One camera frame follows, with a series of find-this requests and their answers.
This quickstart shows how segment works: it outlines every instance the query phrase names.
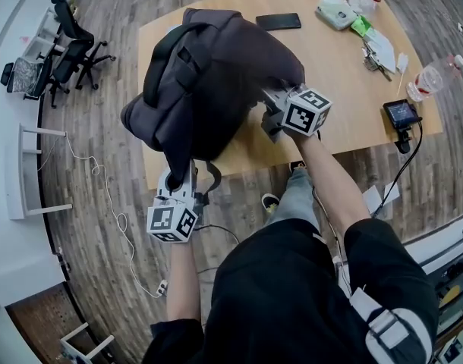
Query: dark gray backpack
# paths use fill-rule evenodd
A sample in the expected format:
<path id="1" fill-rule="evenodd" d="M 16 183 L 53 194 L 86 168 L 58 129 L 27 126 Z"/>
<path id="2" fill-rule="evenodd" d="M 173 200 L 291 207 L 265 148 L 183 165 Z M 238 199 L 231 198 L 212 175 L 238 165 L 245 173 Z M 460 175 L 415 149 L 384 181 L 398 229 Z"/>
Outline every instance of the dark gray backpack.
<path id="1" fill-rule="evenodd" d="M 143 92 L 121 112 L 124 126 L 163 151 L 181 182 L 191 158 L 215 159 L 235 135 L 260 87 L 304 82 L 280 41 L 237 11 L 187 9 L 153 51 Z"/>

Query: person's hand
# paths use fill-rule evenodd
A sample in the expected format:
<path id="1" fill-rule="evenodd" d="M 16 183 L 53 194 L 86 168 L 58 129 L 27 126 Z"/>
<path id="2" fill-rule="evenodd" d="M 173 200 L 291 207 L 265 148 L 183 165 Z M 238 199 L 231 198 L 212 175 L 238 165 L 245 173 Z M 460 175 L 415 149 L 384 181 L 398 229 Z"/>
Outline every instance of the person's hand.
<path id="1" fill-rule="evenodd" d="M 284 128 L 283 130 L 286 135 L 288 135 L 292 138 L 292 140 L 294 140 L 294 143 L 297 147 L 303 146 L 309 139 L 317 139 L 316 134 L 312 136 L 306 136 L 302 133 L 292 130 L 291 128 Z"/>

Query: white desk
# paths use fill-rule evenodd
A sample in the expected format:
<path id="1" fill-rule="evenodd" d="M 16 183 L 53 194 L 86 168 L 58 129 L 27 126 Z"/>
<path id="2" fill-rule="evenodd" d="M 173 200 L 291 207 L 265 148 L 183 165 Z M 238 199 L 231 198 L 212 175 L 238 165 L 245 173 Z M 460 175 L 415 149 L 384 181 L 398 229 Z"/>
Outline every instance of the white desk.
<path id="1" fill-rule="evenodd" d="M 43 209 L 28 209 L 26 190 L 24 187 L 23 155 L 41 154 L 40 149 L 24 149 L 23 135 L 28 133 L 41 133 L 65 137 L 66 133 L 58 130 L 45 130 L 42 128 L 28 128 L 19 124 L 18 131 L 13 135 L 9 144 L 5 147 L 5 197 L 8 215 L 11 220 L 22 220 L 30 215 L 57 212 L 73 208 L 72 204 L 51 206 Z"/>
<path id="2" fill-rule="evenodd" d="M 96 347 L 90 353 L 88 354 L 81 353 L 78 349 L 70 345 L 68 343 L 68 340 L 76 336 L 78 333 L 80 333 L 87 327 L 88 327 L 88 323 L 85 322 L 80 327 L 73 330 L 70 334 L 67 334 L 66 336 L 64 336 L 60 340 L 60 342 L 61 342 L 61 345 L 63 346 L 63 349 L 65 350 L 65 355 L 70 360 L 76 360 L 76 358 L 78 357 L 79 359 L 83 360 L 85 364 L 92 364 L 92 358 L 95 357 L 98 353 L 100 353 L 102 349 L 105 348 L 107 345 L 109 345 L 115 338 L 112 335 L 109 335 L 101 344 L 99 344 L 98 347 Z"/>
<path id="3" fill-rule="evenodd" d="M 29 44 L 27 45 L 26 49 L 22 56 L 24 58 L 29 58 L 34 61 L 37 61 L 39 54 L 46 56 L 46 52 L 44 49 L 50 50 L 51 47 L 55 47 L 55 50 L 59 52 L 63 52 L 65 50 L 64 47 L 60 45 L 54 44 L 54 39 L 58 39 L 59 35 L 56 33 L 57 29 L 50 29 L 49 21 L 52 19 L 52 15 L 55 12 L 52 10 L 51 7 L 48 7 L 44 14 L 42 15 L 41 19 L 39 20 L 39 26 L 36 29 L 36 32 L 31 37 Z"/>

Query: bottle cap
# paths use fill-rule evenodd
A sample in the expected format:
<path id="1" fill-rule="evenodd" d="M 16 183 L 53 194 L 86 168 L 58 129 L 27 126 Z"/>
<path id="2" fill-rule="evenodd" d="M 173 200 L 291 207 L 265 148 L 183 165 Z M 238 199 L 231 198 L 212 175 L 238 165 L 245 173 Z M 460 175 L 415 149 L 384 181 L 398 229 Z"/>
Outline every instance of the bottle cap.
<path id="1" fill-rule="evenodd" d="M 463 57 L 461 57 L 459 54 L 457 54 L 454 57 L 454 64 L 456 67 L 463 67 Z"/>

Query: cable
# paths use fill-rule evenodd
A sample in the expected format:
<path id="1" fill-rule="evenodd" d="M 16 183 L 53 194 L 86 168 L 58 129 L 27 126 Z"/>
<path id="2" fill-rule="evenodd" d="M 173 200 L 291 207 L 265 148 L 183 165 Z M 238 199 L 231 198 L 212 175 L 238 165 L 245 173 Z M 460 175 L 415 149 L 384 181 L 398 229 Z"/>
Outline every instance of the cable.
<path id="1" fill-rule="evenodd" d="M 341 260 L 341 273 L 342 273 L 343 281 L 345 282 L 346 288 L 348 289 L 348 292 L 350 293 L 350 296 L 351 296 L 351 287 L 350 287 L 350 284 L 348 282 L 348 279 L 346 278 L 345 264 L 343 263 L 343 252 L 341 251 L 341 246 L 339 245 L 338 235 L 336 234 L 335 228 L 333 228 L 332 225 L 331 225 L 331 221 L 329 220 L 329 216 L 326 213 L 326 209 L 324 208 L 323 203 L 321 202 L 321 200 L 319 199 L 319 197 L 316 194 L 316 188 L 315 187 L 313 188 L 313 197 L 317 201 L 317 203 L 319 204 L 321 210 L 323 210 L 323 213 L 326 216 L 326 220 L 328 221 L 328 225 L 331 228 L 332 234 L 334 234 L 334 236 L 335 236 L 336 245 L 338 246 L 338 251 L 339 251 L 339 258 Z"/>
<path id="2" fill-rule="evenodd" d="M 115 210 L 113 209 L 113 201 L 112 201 L 112 197 L 110 196 L 110 191 L 109 191 L 109 179 L 107 177 L 107 169 L 105 167 L 105 165 L 99 165 L 98 164 L 98 161 L 96 160 L 96 158 L 92 155 L 92 156 L 87 156 L 87 157 L 81 157 L 81 156 L 78 156 L 78 155 L 75 155 L 74 154 L 74 151 L 73 151 L 73 147 L 71 147 L 71 143 L 70 143 L 70 140 L 68 138 L 68 133 L 66 133 L 65 135 L 66 137 L 66 141 L 68 142 L 68 147 L 70 148 L 70 151 L 71 151 L 71 154 L 73 155 L 74 158 L 76 159 L 80 159 L 80 160 L 83 160 L 83 161 L 86 161 L 86 160 L 90 160 L 90 159 L 93 159 L 94 162 L 95 162 L 95 167 L 92 168 L 92 175 L 99 175 L 100 174 L 100 168 L 103 168 L 103 174 L 105 175 L 105 189 L 106 189 L 106 192 L 107 192 L 107 196 L 109 197 L 109 202 L 110 202 L 110 210 L 112 211 L 112 214 L 113 216 L 115 217 L 115 221 L 117 222 L 117 226 L 118 226 L 118 229 L 120 230 L 120 232 L 124 235 L 124 238 L 126 239 L 126 241 L 129 243 L 129 245 L 131 246 L 131 249 L 132 249 L 132 256 L 131 256 L 131 260 L 129 262 L 129 268 L 131 270 L 131 273 L 132 273 L 132 276 L 134 277 L 134 281 L 135 283 L 137 284 L 138 287 L 140 287 L 142 290 L 144 290 L 144 292 L 148 293 L 152 298 L 159 298 L 162 296 L 162 294 L 152 294 L 150 293 L 140 282 L 139 282 L 139 279 L 137 278 L 136 274 L 135 274 L 135 271 L 134 271 L 134 267 L 132 266 L 132 263 L 134 261 L 134 256 L 135 256 L 135 246 L 133 245 L 133 243 L 130 241 L 130 239 L 127 237 L 127 234 L 125 234 L 125 231 L 127 230 L 127 225 L 128 225 L 128 220 L 127 220 L 127 216 L 124 214 L 124 213 L 119 213 L 118 215 L 115 214 Z M 55 148 L 55 144 L 56 142 L 58 141 L 58 139 L 56 139 L 56 141 L 53 143 L 51 149 L 49 150 L 49 154 L 48 156 L 46 157 L 46 160 L 43 162 L 43 164 L 41 165 L 41 167 L 38 169 L 41 170 L 41 168 L 43 168 L 43 166 L 46 164 L 46 162 L 48 161 L 49 157 L 51 156 L 51 153 L 52 153 L 52 150 Z M 120 224 L 120 217 L 123 218 L 123 223 Z"/>
<path id="3" fill-rule="evenodd" d="M 233 238 L 235 239 L 235 241 L 237 242 L 237 244 L 240 244 L 240 240 L 238 239 L 237 235 L 234 234 L 232 231 L 230 231 L 229 229 L 226 229 L 225 227 L 221 227 L 219 225 L 213 225 L 213 224 L 208 224 L 208 225 L 204 225 L 202 227 L 197 227 L 197 228 L 194 228 L 194 231 L 195 232 L 198 232 L 198 231 L 201 231 L 202 229 L 206 229 L 206 228 L 218 228 L 218 229 L 222 229 L 226 232 L 228 232 L 229 234 L 231 234 L 233 236 Z"/>
<path id="4" fill-rule="evenodd" d="M 58 136 L 58 137 L 56 138 L 55 142 L 52 144 L 51 149 L 49 150 L 48 156 L 46 156 L 46 159 L 45 159 L 45 161 L 43 162 L 43 164 L 41 165 L 41 167 L 39 167 L 39 168 L 37 169 L 37 172 L 38 172 L 38 173 L 41 171 L 41 168 L 43 168 L 44 165 L 46 164 L 46 162 L 48 161 L 49 157 L 51 156 L 52 150 L 55 148 L 55 144 L 56 144 L 56 142 L 59 140 L 59 138 L 60 138 L 60 136 Z"/>
<path id="5" fill-rule="evenodd" d="M 420 144 L 422 143 L 422 136 L 424 135 L 424 131 L 422 130 L 422 123 L 420 121 L 417 122 L 418 126 L 419 126 L 419 130 L 420 130 L 420 137 L 419 137 L 419 142 L 417 143 L 417 146 L 415 147 L 415 150 L 412 152 L 412 154 L 409 156 L 409 158 L 407 159 L 407 161 L 405 161 L 405 163 L 403 164 L 403 166 L 400 167 L 400 170 L 398 170 L 398 173 L 397 175 L 395 176 L 393 182 L 392 182 L 392 186 L 390 187 L 389 189 L 389 192 L 383 197 L 383 200 L 382 202 L 380 203 L 380 205 L 378 206 L 378 208 L 376 208 L 376 211 L 371 215 L 372 218 L 376 218 L 378 216 L 378 214 L 380 213 L 380 211 L 382 210 L 383 206 L 385 205 L 385 201 L 387 200 L 387 198 L 389 198 L 389 195 L 390 195 L 390 192 L 392 191 L 393 187 L 395 186 L 395 184 L 397 183 L 398 179 L 400 178 L 400 176 L 402 175 L 402 173 L 404 172 L 404 170 L 407 168 L 407 166 L 409 165 L 410 162 L 412 162 L 412 159 L 415 157 L 415 155 L 417 154 L 417 151 L 419 150 L 420 148 Z"/>
<path id="6" fill-rule="evenodd" d="M 212 271 L 212 270 L 217 270 L 219 267 L 209 267 L 209 268 L 205 268 L 204 270 L 198 272 L 198 275 L 199 274 L 202 274 L 204 272 L 208 272 L 208 271 Z"/>

